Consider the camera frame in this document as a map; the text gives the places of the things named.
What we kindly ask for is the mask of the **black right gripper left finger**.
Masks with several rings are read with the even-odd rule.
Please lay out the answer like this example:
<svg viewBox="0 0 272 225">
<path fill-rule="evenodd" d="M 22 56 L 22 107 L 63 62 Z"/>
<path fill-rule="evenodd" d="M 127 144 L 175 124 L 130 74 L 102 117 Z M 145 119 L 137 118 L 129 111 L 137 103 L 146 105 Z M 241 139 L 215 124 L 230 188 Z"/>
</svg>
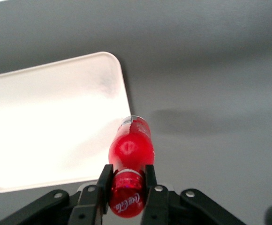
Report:
<svg viewBox="0 0 272 225">
<path fill-rule="evenodd" d="M 71 225 L 101 225 L 107 213 L 110 190 L 113 180 L 113 165 L 105 165 L 94 185 L 84 187 L 78 203 L 69 218 Z"/>
</svg>

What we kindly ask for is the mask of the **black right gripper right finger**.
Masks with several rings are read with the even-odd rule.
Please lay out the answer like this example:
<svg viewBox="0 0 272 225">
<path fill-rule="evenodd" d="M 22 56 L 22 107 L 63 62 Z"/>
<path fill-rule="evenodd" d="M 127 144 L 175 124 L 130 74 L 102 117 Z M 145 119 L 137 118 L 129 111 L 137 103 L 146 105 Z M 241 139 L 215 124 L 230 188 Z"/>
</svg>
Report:
<svg viewBox="0 0 272 225">
<path fill-rule="evenodd" d="M 146 204 L 141 225 L 168 224 L 168 189 L 157 183 L 154 165 L 145 166 Z"/>
</svg>

